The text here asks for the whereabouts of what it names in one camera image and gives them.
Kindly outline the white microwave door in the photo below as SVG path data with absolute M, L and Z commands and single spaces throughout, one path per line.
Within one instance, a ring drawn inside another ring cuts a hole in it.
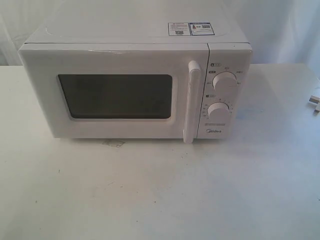
M 56 138 L 197 137 L 205 43 L 26 43 L 19 55 Z

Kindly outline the white microwave oven body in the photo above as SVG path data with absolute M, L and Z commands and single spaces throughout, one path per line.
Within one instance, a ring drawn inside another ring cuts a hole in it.
M 215 35 L 169 36 L 168 23 L 211 24 Z M 209 57 L 202 89 L 195 139 L 223 139 L 230 132 L 237 101 L 253 50 L 240 27 L 226 15 L 212 13 L 73 13 L 62 11 L 33 33 L 24 44 L 207 44 Z M 231 72 L 237 86 L 215 91 L 213 78 Z M 204 105 L 220 103 L 212 118 L 201 117 Z

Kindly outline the lower white timer knob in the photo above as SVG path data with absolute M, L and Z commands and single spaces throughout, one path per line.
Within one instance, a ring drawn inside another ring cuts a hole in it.
M 214 112 L 216 112 L 219 109 L 222 109 L 222 105 L 219 102 L 215 102 L 212 104 L 205 104 L 202 108 L 201 108 L 201 117 L 210 119 L 213 117 Z

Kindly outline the upper white control knob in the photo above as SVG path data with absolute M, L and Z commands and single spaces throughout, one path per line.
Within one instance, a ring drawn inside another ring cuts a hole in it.
M 238 84 L 236 76 L 233 73 L 224 71 L 213 78 L 212 85 L 215 91 L 224 92 L 229 90 L 229 88 L 236 87 Z

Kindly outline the blue bordered warning sticker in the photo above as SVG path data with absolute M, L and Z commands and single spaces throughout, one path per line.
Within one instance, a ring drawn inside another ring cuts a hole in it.
M 169 22 L 169 36 L 214 36 L 210 22 Z

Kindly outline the wooden puzzle piece far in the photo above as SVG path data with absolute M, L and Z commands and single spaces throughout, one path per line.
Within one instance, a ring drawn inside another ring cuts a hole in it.
M 317 97 L 317 96 L 312 95 L 312 96 L 309 98 L 309 101 L 310 101 L 311 103 L 318 104 L 318 103 L 320 102 L 320 98 Z

